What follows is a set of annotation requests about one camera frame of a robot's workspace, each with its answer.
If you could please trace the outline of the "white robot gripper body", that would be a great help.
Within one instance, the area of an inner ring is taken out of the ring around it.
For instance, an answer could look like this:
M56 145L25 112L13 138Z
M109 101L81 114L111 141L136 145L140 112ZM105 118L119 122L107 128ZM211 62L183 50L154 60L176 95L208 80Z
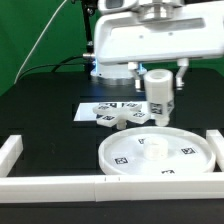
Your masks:
M180 13L168 21L141 22L133 12L101 17L95 56L101 64L202 59L224 54L222 14Z

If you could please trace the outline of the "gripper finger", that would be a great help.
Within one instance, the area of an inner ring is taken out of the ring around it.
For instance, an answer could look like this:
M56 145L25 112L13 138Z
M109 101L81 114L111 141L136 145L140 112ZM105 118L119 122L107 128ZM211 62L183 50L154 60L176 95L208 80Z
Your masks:
M177 65L179 67L179 70L175 76L176 79L176 89L182 90L184 87L184 81L183 77L189 67L189 59L188 58L182 58L177 60Z
M132 73L132 76L135 80L135 88L140 90L142 87L141 77L138 73L139 64L137 62L129 62L128 70Z

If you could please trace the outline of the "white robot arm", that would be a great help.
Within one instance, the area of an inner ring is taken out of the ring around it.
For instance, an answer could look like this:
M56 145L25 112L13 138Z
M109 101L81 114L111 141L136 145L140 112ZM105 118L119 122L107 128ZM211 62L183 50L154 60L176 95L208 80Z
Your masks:
M109 85L138 84L144 63L179 66L176 87L191 60L224 56L224 0L99 0L91 76Z

